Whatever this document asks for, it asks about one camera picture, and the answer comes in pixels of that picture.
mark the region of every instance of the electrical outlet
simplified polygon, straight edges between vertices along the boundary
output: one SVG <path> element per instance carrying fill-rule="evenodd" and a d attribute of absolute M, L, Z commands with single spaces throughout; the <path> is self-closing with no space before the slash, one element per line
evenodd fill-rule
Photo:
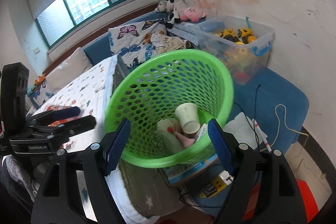
<path fill-rule="evenodd" d="M 33 49 L 33 53 L 34 54 L 37 54 L 38 52 L 40 52 L 40 48 L 39 47 L 36 47 L 35 49 Z"/>

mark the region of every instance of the white tissue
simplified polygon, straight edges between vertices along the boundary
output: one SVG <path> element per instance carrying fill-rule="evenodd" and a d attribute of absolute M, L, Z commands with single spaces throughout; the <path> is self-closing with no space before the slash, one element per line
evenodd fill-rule
<path fill-rule="evenodd" d="M 249 117 L 247 117 L 247 119 L 253 128 L 253 120 L 251 121 Z M 232 133 L 239 143 L 246 143 L 252 149 L 256 149 L 257 143 L 252 128 L 247 123 L 244 113 L 240 112 L 232 121 L 229 121 L 224 126 L 223 130 L 225 132 Z M 263 131 L 261 132 L 262 134 L 264 134 L 265 138 L 267 138 L 267 135 Z M 263 142 L 263 139 L 261 138 L 261 135 L 257 129 L 256 133 L 259 137 L 259 144 L 260 144 Z"/>

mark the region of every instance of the laundry basket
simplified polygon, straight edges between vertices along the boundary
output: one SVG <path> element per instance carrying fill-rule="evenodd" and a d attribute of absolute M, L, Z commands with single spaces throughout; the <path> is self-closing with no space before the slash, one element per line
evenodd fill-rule
<path fill-rule="evenodd" d="M 174 117 L 180 104 L 198 106 L 201 123 L 216 118 L 224 126 L 233 102 L 233 83 L 223 63 L 199 50 L 167 52 L 131 72 L 113 93 L 105 114 L 105 130 L 116 130 L 122 118 L 131 135 L 122 154 L 125 161 L 146 168 L 194 164 L 214 153 L 208 135 L 191 147 L 167 155 L 156 139 L 157 122 Z"/>

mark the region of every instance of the blanket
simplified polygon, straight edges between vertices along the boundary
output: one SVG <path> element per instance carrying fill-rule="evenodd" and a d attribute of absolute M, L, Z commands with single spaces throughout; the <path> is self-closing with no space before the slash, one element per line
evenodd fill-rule
<path fill-rule="evenodd" d="M 167 33 L 163 19 L 109 29 L 111 53 L 120 55 L 128 68 L 140 65 L 160 54 L 157 47 L 150 43 L 150 35 L 154 33 Z"/>

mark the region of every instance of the pink plush toy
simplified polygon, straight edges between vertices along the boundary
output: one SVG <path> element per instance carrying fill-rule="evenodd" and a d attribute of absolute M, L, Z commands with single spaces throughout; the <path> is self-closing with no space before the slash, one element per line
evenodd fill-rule
<path fill-rule="evenodd" d="M 184 15 L 181 16 L 181 20 L 191 20 L 192 22 L 199 22 L 201 18 L 206 17 L 205 13 L 198 7 L 191 6 L 184 10 Z"/>

